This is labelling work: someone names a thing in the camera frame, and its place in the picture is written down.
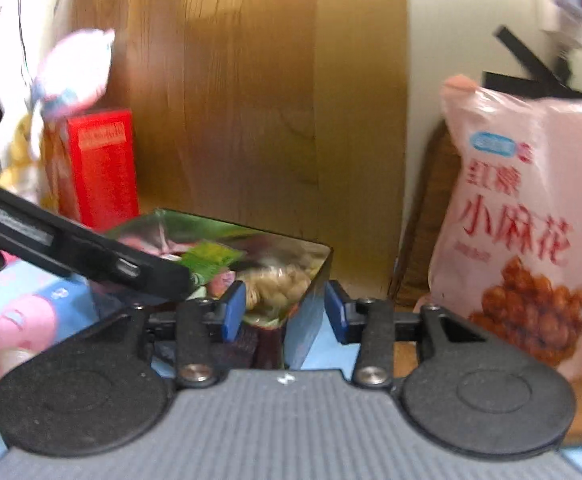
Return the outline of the pale green snack packet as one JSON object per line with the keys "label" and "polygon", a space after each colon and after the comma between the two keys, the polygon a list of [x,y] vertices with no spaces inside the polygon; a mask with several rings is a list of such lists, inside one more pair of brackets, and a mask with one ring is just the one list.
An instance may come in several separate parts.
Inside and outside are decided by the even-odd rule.
{"label": "pale green snack packet", "polygon": [[191,273],[195,284],[205,285],[242,256],[241,250],[209,240],[200,240],[183,252],[177,263]]}

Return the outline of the gold peanut snack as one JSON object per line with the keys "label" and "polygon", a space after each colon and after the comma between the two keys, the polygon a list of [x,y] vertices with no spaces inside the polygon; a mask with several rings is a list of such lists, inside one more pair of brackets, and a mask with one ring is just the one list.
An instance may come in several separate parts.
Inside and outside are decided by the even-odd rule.
{"label": "gold peanut snack", "polygon": [[247,289],[247,312],[267,318],[283,318],[312,283],[312,277],[293,264],[244,272],[239,280]]}

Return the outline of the yellow duck plush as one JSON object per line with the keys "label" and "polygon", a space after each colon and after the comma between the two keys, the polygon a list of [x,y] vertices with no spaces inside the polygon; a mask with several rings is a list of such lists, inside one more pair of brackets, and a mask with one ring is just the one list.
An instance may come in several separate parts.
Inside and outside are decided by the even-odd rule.
{"label": "yellow duck plush", "polygon": [[9,146],[9,163],[0,171],[0,188],[24,200],[46,207],[46,190],[39,165],[32,149],[32,115],[26,114],[14,131]]}

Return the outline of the cartoon pig blue bedsheet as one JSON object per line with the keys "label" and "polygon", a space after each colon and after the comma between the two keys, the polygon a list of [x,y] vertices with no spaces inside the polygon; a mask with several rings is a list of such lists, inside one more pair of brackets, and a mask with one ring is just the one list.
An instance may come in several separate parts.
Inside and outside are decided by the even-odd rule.
{"label": "cartoon pig blue bedsheet", "polygon": [[[11,262],[0,272],[0,378],[35,353],[98,321],[88,285],[81,278],[60,280],[26,262]],[[347,378],[357,346],[342,346],[323,316],[301,370],[338,368]],[[6,446],[0,437],[0,457]],[[582,446],[564,450],[582,469]]]}

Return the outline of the pastel plush toy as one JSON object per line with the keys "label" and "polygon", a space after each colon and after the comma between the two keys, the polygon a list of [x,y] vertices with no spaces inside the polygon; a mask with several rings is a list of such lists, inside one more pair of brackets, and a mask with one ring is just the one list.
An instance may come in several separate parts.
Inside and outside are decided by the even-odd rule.
{"label": "pastel plush toy", "polygon": [[41,158],[44,120],[85,110],[104,95],[110,76],[114,29],[81,29],[61,39],[47,54],[30,89],[30,154]]}

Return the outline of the red gift box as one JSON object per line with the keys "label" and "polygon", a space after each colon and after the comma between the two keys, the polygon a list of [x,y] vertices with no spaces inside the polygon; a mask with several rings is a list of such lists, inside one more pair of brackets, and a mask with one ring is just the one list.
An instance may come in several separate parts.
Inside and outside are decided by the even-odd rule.
{"label": "red gift box", "polygon": [[130,110],[47,120],[40,151],[44,208],[98,232],[138,216]]}

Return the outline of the pink fried dough snack bag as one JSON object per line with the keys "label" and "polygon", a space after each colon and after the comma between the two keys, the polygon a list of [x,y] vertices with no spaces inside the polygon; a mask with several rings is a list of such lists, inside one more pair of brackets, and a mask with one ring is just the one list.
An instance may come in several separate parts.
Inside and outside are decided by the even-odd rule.
{"label": "pink fried dough snack bag", "polygon": [[582,100],[521,99],[454,76],[460,157],[428,300],[582,379]]}

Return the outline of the black open snack box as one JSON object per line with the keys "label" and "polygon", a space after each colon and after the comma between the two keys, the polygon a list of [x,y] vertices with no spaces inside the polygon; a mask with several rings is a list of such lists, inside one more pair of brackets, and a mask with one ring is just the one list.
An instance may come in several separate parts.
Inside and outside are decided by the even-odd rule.
{"label": "black open snack box", "polygon": [[213,349],[215,360],[225,367],[301,368],[323,320],[331,247],[170,209],[142,214],[105,235],[171,260],[199,243],[237,252],[237,260],[193,294],[217,299],[234,281],[247,289],[238,335]]}

